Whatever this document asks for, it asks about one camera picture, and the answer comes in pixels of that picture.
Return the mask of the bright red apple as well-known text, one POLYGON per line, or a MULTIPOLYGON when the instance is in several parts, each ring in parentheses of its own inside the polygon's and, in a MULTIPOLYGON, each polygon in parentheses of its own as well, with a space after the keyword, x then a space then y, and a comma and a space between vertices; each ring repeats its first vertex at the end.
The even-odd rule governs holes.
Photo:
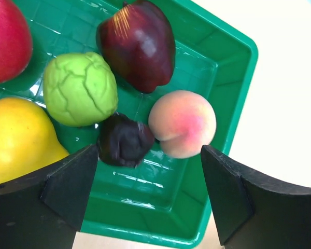
POLYGON ((29 25, 13 1, 0 1, 0 84, 16 78, 33 53, 29 25))

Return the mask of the green plastic tray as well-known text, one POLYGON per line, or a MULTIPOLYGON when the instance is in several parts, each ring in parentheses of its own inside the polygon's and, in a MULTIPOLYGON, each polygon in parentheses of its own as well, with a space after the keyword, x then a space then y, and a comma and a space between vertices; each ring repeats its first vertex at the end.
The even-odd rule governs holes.
MULTIPOLYGON (((32 59, 14 80, 0 84, 0 99, 24 97, 45 107, 43 74, 51 59, 70 52, 98 52, 97 26, 123 1, 13 1, 33 35, 32 59)), ((174 33, 174 74, 153 93, 136 91, 116 75, 118 112, 148 123, 155 142, 135 169, 99 161, 81 232, 176 248, 194 248, 211 214, 200 155, 188 152, 211 142, 228 154, 257 63, 255 43, 193 1, 150 1, 174 33), (202 97, 183 97, 191 91, 202 97)))

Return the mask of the yellow pear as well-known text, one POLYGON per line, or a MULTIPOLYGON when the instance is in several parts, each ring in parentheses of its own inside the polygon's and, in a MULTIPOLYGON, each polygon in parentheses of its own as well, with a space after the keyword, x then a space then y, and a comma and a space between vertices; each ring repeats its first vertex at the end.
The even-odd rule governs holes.
POLYGON ((0 184, 68 155, 39 105, 22 98, 0 99, 0 184))

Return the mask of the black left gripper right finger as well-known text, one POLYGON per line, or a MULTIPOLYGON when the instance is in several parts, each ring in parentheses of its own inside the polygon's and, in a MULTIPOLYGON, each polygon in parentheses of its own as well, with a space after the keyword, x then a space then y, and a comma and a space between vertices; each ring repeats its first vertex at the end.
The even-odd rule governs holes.
POLYGON ((201 162, 225 248, 311 248, 311 188, 239 163, 209 145, 201 162))

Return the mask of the dark purple mangosteen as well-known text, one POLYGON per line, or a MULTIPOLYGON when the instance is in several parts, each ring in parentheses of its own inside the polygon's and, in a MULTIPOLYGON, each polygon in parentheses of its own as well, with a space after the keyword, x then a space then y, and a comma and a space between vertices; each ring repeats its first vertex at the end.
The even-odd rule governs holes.
POLYGON ((154 142, 146 124, 116 112, 102 122, 97 138, 98 157, 108 165, 136 168, 154 142))

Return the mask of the dark red apple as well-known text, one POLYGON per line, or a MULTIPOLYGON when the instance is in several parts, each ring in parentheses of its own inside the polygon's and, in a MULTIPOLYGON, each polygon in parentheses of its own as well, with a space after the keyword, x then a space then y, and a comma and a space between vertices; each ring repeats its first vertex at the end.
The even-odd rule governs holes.
POLYGON ((142 93, 167 85, 175 68, 176 44, 163 11, 150 1, 124 1, 102 21, 96 44, 111 69, 142 93))

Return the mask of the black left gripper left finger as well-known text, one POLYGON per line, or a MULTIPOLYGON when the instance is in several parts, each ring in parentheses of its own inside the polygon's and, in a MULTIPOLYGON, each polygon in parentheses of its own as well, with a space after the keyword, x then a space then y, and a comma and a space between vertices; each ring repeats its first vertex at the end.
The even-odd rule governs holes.
POLYGON ((0 184, 0 248, 72 248, 98 162, 95 145, 0 184))

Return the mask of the light green wrinkled fruit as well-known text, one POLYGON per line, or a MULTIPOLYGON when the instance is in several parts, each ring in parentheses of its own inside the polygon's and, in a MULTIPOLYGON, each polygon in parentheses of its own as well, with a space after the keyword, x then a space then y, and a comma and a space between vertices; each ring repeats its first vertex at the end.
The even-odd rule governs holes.
POLYGON ((70 127, 101 122, 118 108, 115 76, 96 52, 65 53, 44 70, 44 103, 50 116, 70 127))

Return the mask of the peach fruit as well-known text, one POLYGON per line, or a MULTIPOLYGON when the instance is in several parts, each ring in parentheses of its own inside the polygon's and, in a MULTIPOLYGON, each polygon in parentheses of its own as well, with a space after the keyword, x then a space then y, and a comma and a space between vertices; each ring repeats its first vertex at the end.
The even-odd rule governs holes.
POLYGON ((190 158, 213 140, 217 121, 212 105, 201 95, 177 90, 160 97, 148 124, 162 151, 177 159, 190 158))

